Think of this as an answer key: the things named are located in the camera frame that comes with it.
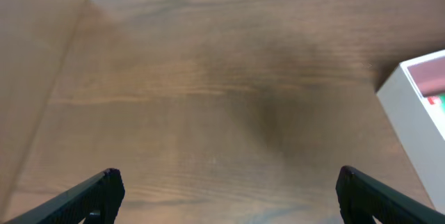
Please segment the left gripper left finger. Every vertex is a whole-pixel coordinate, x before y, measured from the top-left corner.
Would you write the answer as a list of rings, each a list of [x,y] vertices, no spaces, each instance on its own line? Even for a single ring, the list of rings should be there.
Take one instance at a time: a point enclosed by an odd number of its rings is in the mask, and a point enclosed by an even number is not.
[[[107,168],[6,224],[113,224],[124,195],[120,171]]]

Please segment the green Dettol soap pack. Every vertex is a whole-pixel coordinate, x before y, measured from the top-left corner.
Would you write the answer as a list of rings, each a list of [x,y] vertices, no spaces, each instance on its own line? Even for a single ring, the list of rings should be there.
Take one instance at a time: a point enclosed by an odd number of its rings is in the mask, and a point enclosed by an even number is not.
[[[444,113],[445,111],[445,94],[441,93],[427,97],[429,105],[435,110]]]

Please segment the white box pink interior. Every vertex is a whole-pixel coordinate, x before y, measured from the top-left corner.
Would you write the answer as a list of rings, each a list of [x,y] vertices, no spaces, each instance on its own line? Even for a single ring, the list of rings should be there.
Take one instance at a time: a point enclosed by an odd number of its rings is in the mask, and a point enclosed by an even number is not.
[[[444,213],[444,113],[427,97],[444,93],[444,51],[398,64],[376,95],[435,209]]]

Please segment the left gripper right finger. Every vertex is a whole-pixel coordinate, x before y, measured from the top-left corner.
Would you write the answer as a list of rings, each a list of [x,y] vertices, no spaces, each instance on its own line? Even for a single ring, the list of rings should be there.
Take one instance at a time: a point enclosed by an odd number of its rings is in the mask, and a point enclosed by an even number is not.
[[[335,189],[341,217],[348,224],[444,222],[443,214],[352,166],[341,168]]]

